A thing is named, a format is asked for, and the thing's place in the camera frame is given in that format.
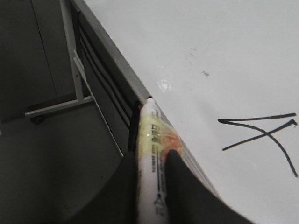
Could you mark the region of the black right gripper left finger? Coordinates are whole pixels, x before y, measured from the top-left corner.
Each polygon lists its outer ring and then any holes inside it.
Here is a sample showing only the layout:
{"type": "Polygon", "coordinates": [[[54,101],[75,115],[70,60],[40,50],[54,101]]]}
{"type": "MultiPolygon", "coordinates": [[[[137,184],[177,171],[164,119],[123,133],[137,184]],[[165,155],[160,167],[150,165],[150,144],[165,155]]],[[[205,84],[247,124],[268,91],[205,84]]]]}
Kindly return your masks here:
{"type": "Polygon", "coordinates": [[[116,171],[82,210],[68,224],[136,223],[137,165],[135,154],[127,152],[116,171]]]}

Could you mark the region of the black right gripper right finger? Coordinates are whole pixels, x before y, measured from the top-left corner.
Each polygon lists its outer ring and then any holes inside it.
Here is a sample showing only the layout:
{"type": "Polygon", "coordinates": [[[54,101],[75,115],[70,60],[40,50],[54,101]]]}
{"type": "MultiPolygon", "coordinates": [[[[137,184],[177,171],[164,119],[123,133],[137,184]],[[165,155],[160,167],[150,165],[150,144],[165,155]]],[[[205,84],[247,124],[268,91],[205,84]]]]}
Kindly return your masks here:
{"type": "Polygon", "coordinates": [[[171,224],[250,224],[213,195],[171,149],[166,158],[165,177],[171,224]]]}

